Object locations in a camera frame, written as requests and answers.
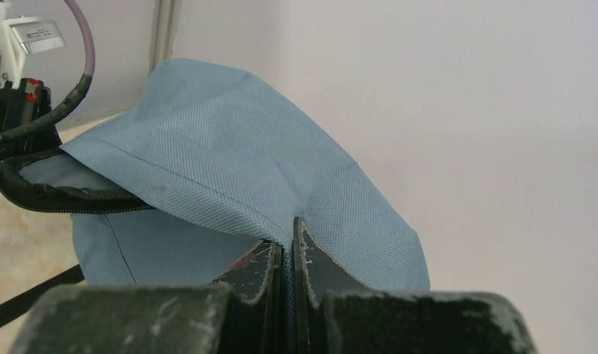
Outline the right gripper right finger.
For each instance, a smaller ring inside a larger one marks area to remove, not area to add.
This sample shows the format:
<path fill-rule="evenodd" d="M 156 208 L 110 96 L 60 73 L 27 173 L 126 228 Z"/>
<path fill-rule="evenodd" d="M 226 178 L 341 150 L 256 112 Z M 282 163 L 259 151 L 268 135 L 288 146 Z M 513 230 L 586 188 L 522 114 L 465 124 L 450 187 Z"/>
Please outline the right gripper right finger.
<path fill-rule="evenodd" d="M 376 291 L 293 225 L 299 353 L 536 353 L 521 313 L 488 292 Z"/>

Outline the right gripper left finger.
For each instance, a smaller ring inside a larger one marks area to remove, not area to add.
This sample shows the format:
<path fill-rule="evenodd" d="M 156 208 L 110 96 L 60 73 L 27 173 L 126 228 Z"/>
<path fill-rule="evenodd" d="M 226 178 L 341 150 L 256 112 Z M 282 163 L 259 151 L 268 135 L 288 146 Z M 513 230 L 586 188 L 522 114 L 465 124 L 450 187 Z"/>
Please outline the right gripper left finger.
<path fill-rule="evenodd" d="M 208 285 L 60 286 L 43 295 L 12 353 L 277 353 L 281 248 L 260 241 Z"/>

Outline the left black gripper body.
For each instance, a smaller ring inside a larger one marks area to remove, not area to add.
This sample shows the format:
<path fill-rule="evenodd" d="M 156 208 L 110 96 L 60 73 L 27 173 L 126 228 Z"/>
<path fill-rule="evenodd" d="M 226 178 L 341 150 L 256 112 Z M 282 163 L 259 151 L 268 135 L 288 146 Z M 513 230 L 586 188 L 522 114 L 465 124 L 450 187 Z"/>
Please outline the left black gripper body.
<path fill-rule="evenodd" d="M 51 110 L 51 91 L 42 81 L 24 78 L 18 88 L 10 82 L 0 84 L 0 133 L 35 121 Z M 24 140 L 0 144 L 0 161 L 52 150 L 60 144 L 57 130 L 50 128 Z"/>

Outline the blue student backpack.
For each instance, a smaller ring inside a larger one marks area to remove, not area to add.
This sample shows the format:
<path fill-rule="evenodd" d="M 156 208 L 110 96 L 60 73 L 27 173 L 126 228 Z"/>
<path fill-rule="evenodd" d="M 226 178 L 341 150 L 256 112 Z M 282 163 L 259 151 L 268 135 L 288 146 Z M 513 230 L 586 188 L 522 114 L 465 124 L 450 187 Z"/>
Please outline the blue student backpack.
<path fill-rule="evenodd" d="M 289 331 L 296 218 L 363 285 L 430 288 L 417 233 L 359 163 L 266 82 L 227 66 L 164 62 L 129 112 L 0 162 L 0 193 L 71 215 L 90 285 L 203 285 L 258 240 L 277 243 Z"/>

